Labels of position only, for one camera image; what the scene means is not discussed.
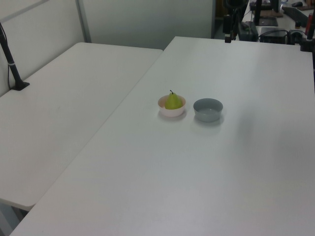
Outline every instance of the white wall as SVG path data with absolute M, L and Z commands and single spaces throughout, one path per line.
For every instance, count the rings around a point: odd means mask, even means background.
M 2 26 L 22 80 L 84 41 L 75 0 L 49 0 Z M 0 49 L 0 96 L 7 91 L 7 61 Z
M 210 38 L 215 0 L 79 0 L 92 43 L 164 50 L 175 36 Z

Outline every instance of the desk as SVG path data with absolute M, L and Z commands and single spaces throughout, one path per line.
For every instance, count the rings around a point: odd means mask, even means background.
M 292 7 L 292 3 L 294 2 L 298 2 L 299 0 L 288 0 L 288 2 L 286 2 L 285 4 L 283 4 L 282 6 L 285 6 L 285 7 Z M 250 2 L 251 0 L 249 1 L 248 5 L 247 5 L 247 8 L 246 8 L 246 11 L 245 11 L 245 14 L 248 13 L 250 11 Z M 261 33 L 261 28 L 262 27 L 271 27 L 271 28 L 283 28 L 287 31 L 289 30 L 295 30 L 295 21 L 292 20 L 292 18 L 290 18 L 289 16 L 287 16 L 286 14 L 284 14 L 284 11 L 281 9 L 280 12 L 283 14 L 283 17 L 278 17 L 277 18 L 277 21 L 278 21 L 278 26 L 275 27 L 275 26 L 258 26 L 256 27 L 257 28 L 257 31 L 258 31 L 258 35 L 260 35 Z M 307 10 L 307 11 L 301 11 L 304 15 L 306 16 L 309 16 L 310 13 L 313 13 L 313 10 Z M 251 12 L 249 12 L 247 15 L 245 15 L 243 17 L 243 22 L 246 22 L 246 21 L 251 21 Z M 305 32 L 305 28 L 301 27 L 299 30 Z
M 0 98 L 0 202 L 30 210 L 161 50 L 78 43 Z
M 11 236 L 312 235 L 311 58 L 175 37 Z M 170 89 L 187 101 L 177 118 L 158 113 Z M 194 119 L 204 97 L 219 121 Z

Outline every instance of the white bowl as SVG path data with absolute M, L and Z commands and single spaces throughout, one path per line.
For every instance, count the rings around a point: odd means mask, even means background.
M 157 104 L 158 104 L 159 110 L 166 117 L 180 116 L 185 110 L 186 100 L 182 96 L 178 96 L 182 100 L 183 106 L 181 108 L 178 108 L 178 109 L 169 110 L 169 109 L 165 108 L 165 102 L 166 102 L 168 96 L 169 95 L 163 96 L 158 100 Z

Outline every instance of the keyboard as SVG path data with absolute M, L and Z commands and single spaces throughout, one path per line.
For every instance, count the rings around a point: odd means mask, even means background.
M 295 22 L 299 21 L 301 22 L 302 27 L 306 27 L 308 17 L 304 15 L 302 12 L 300 12 L 298 9 L 293 7 L 282 7 L 282 10 L 286 15 L 288 15 L 292 20 Z

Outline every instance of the black stand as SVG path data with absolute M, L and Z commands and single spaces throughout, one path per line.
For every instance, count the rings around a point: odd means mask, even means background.
M 256 1 L 254 23 L 256 26 L 278 26 L 277 18 L 273 16 L 260 16 L 262 0 Z
M 25 87 L 27 87 L 30 84 L 27 82 L 23 82 L 21 80 L 18 69 L 16 68 L 15 62 L 14 62 L 12 54 L 10 52 L 8 42 L 6 40 L 6 37 L 4 36 L 4 32 L 2 31 L 2 26 L 1 26 L 1 30 L 0 30 L 0 44 L 2 46 L 6 60 L 8 61 L 8 65 L 12 71 L 12 74 L 13 74 L 13 77 L 15 80 L 15 86 L 12 87 L 11 89 L 21 91 L 22 89 L 24 89 Z

